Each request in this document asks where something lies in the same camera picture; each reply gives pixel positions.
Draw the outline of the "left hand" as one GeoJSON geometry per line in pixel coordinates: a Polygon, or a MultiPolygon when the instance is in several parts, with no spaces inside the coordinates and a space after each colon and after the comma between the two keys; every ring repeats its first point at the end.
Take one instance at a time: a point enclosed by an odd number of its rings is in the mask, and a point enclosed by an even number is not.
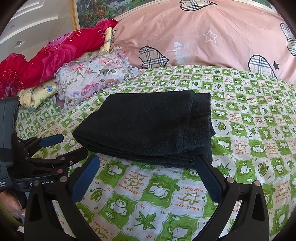
{"type": "Polygon", "coordinates": [[[1,200],[7,209],[7,211],[15,218],[19,219],[22,215],[22,217],[25,217],[26,209],[21,209],[19,201],[15,195],[15,193],[5,190],[1,192],[1,200]]]}

